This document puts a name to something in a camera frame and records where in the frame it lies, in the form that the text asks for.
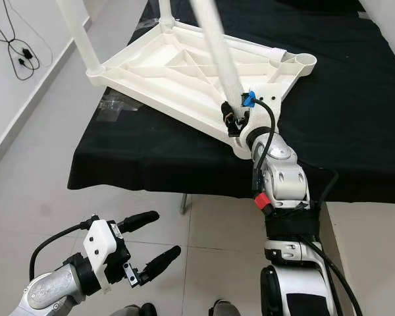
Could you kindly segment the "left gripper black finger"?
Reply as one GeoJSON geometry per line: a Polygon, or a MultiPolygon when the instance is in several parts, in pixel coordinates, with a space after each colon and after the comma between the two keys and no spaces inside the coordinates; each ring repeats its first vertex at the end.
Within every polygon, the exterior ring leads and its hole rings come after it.
{"type": "Polygon", "coordinates": [[[155,257],[155,259],[152,259],[152,261],[147,263],[143,271],[138,274],[138,283],[140,283],[140,285],[145,285],[148,282],[152,282],[153,279],[167,270],[169,265],[178,258],[180,251],[182,251],[180,246],[174,245],[169,250],[155,257]]]}
{"type": "Polygon", "coordinates": [[[138,213],[118,223],[118,229],[121,234],[128,234],[128,232],[135,232],[143,226],[159,220],[157,211],[146,211],[146,213],[138,213]]]}

